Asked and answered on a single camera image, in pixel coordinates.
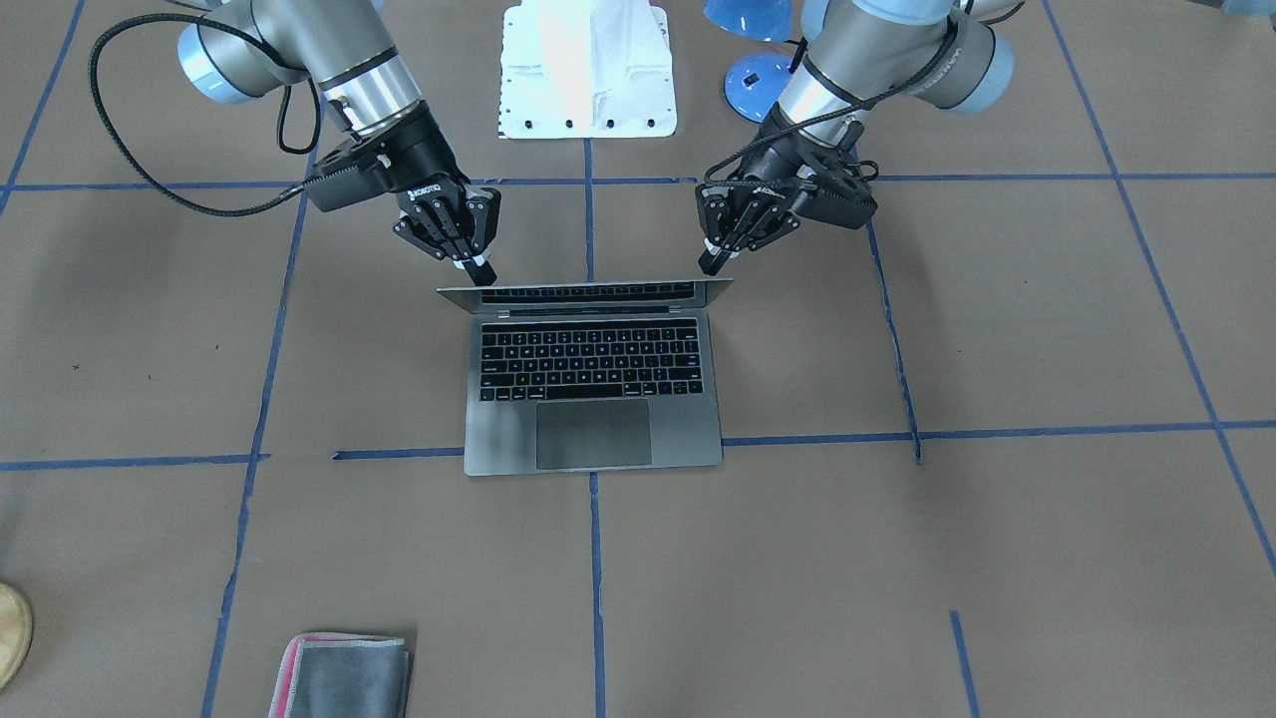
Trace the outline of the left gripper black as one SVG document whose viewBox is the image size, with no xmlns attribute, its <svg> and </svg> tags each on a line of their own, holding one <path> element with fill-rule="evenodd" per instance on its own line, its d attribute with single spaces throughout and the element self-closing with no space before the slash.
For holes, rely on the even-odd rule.
<svg viewBox="0 0 1276 718">
<path fill-rule="evenodd" d="M 780 105 L 772 105 L 760 122 L 754 140 L 775 135 L 791 128 L 789 115 Z M 759 145 L 743 157 L 743 163 L 732 172 L 734 180 L 792 180 L 798 170 L 806 165 L 799 150 L 808 154 L 828 152 L 828 142 L 806 135 L 805 129 Z M 783 195 L 753 194 L 752 189 L 709 187 L 706 182 L 695 186 L 698 218 L 706 233 L 706 250 L 698 265 L 708 275 L 716 275 L 730 259 L 743 250 L 755 251 L 769 242 L 798 231 L 800 218 L 794 216 L 828 216 L 828 195 L 823 190 L 800 193 L 792 199 Z"/>
</svg>

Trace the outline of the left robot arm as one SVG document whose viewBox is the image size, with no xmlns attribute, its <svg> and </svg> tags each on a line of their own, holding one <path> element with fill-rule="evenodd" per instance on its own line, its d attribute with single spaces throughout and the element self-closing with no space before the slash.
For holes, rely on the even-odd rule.
<svg viewBox="0 0 1276 718">
<path fill-rule="evenodd" d="M 695 187 L 699 268 L 716 274 L 803 221 L 866 224 L 878 170 L 852 157 L 866 114 L 897 96 L 952 114 L 989 108 L 1014 69 L 995 24 L 1017 10 L 1016 1 L 806 3 L 805 46 L 778 99 L 754 139 Z"/>
</svg>

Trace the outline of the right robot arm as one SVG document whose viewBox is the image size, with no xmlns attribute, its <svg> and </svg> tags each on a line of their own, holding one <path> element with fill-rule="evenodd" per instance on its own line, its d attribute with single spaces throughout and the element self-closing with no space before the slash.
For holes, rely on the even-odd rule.
<svg viewBox="0 0 1276 718">
<path fill-rule="evenodd" d="M 320 210 L 396 196 L 396 233 L 450 260 L 473 284 L 496 279 L 486 251 L 500 195 L 461 172 L 380 15 L 378 1 L 211 1 L 177 57 L 211 99 L 240 105 L 310 79 L 346 142 L 308 170 Z"/>
</svg>

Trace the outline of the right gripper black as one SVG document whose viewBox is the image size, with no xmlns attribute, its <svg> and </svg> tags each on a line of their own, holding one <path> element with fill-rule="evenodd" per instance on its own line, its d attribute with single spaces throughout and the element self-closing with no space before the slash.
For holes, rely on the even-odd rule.
<svg viewBox="0 0 1276 718">
<path fill-rule="evenodd" d="M 427 195 L 398 199 L 396 233 L 436 259 L 449 259 L 475 286 L 493 286 L 487 249 L 496 236 L 501 195 L 467 187 L 450 143 L 427 105 L 417 105 L 376 136 L 376 193 Z"/>
</svg>

